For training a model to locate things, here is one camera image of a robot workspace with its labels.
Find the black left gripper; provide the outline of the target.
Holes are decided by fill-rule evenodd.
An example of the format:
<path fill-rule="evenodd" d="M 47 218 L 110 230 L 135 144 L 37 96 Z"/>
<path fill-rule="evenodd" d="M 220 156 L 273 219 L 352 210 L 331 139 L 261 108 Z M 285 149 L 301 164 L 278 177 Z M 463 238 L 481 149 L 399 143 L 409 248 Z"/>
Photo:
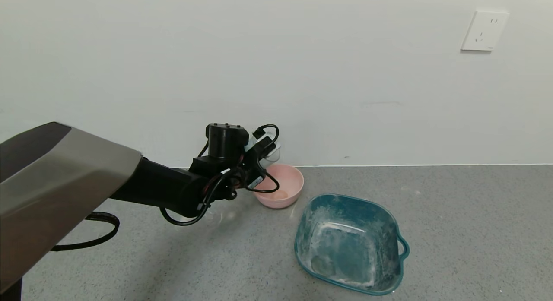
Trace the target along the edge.
<path fill-rule="evenodd" d="M 241 165 L 239 169 L 239 188 L 254 189 L 265 179 L 265 173 L 260 165 Z"/>

